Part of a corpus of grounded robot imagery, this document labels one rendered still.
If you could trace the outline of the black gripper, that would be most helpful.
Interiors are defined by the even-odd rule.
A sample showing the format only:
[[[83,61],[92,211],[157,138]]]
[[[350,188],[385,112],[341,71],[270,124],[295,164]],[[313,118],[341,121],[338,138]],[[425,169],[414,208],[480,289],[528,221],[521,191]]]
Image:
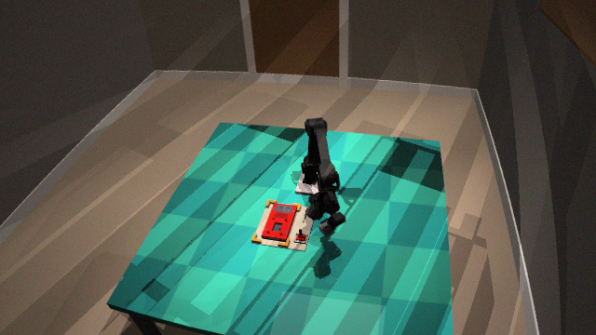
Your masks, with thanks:
[[[317,200],[318,204],[322,204],[322,200],[319,198],[319,192],[316,194],[312,194],[309,196],[308,201],[312,205],[314,203],[314,199]],[[341,213],[330,214],[331,216],[328,219],[329,224],[332,226],[332,230],[334,230],[338,225],[345,222],[345,216]]]

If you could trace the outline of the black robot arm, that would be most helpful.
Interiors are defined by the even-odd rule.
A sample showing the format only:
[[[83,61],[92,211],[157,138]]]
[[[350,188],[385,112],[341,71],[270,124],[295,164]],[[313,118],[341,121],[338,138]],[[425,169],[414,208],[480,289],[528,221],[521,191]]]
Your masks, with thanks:
[[[307,118],[305,130],[309,136],[308,152],[301,164],[305,177],[303,183],[316,185],[318,181],[319,198],[322,204],[310,205],[305,214],[313,221],[320,220],[324,211],[327,214],[335,214],[340,210],[340,205],[335,192],[339,192],[341,186],[339,174],[335,165],[331,162],[327,142],[327,122],[322,117]],[[336,186],[333,186],[336,183]]]

